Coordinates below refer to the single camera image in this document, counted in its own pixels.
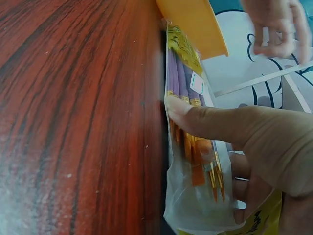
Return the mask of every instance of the cartoon illustration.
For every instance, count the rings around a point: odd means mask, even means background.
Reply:
[[[297,52],[287,59],[266,58],[253,53],[253,26],[242,11],[225,11],[217,15],[229,57],[219,56],[203,61],[204,69],[214,92],[298,64]],[[265,42],[268,32],[264,31]],[[290,74],[313,110],[313,72],[310,68]],[[281,78],[256,84],[216,98],[218,107],[237,108],[246,105],[282,107]]]

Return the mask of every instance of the fingernail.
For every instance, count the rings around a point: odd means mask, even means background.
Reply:
[[[175,113],[179,116],[185,115],[192,108],[190,104],[174,96],[166,97],[164,103],[169,113]]]
[[[196,149],[199,150],[202,159],[206,162],[212,162],[214,160],[214,153],[212,151],[212,145],[209,140],[197,140]]]

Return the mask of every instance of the yellow label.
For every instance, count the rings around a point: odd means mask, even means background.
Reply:
[[[185,65],[199,76],[202,75],[200,58],[178,26],[167,26],[167,43],[168,48],[173,49]]]
[[[271,196],[247,219],[242,228],[218,235],[278,235],[282,193],[275,190]],[[180,235],[191,235],[178,230]]]

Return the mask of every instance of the paintbrush set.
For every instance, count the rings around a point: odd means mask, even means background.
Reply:
[[[171,49],[168,50],[167,72],[168,96],[178,97],[194,107],[205,106],[203,96],[190,88],[193,71],[183,64]],[[208,178],[215,202],[218,201],[218,190],[221,192],[222,201],[225,201],[223,174],[215,142],[181,131],[171,120],[170,129],[172,138],[183,147],[184,156],[191,164],[192,185],[205,185]]]
[[[216,97],[206,77],[207,71],[202,68],[200,54],[178,26],[167,25],[166,51],[164,96],[175,96],[194,107],[216,107]],[[290,79],[283,78],[284,107],[292,97],[287,92],[290,83]],[[265,223],[269,223],[273,226],[267,230],[268,234],[275,234],[276,218],[281,210],[278,190],[273,190],[243,224],[236,224],[234,220],[234,209],[244,209],[245,204],[233,198],[229,156],[241,149],[232,143],[193,136],[175,125],[168,115],[167,118],[169,169],[164,218],[173,230],[182,235],[259,234],[265,229]],[[228,150],[227,145],[232,146],[232,150]]]

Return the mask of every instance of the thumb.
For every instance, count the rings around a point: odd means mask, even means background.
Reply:
[[[170,119],[184,131],[238,146],[244,146],[251,137],[258,119],[252,106],[238,109],[192,107],[173,96],[165,99],[165,105]]]

